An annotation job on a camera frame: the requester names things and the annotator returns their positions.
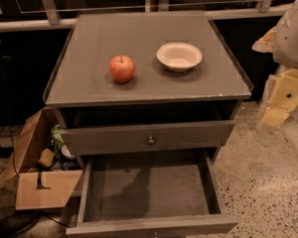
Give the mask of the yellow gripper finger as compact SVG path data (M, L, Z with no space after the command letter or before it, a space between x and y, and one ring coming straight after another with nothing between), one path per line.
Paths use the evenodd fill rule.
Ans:
M262 123L279 127L298 106L298 69L291 68L280 73L265 108Z

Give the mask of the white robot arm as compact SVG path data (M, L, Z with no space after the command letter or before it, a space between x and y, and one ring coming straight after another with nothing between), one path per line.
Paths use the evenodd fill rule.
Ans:
M275 77L262 117L263 124L279 127L298 106L298 0L252 49L272 53L273 60L285 68Z

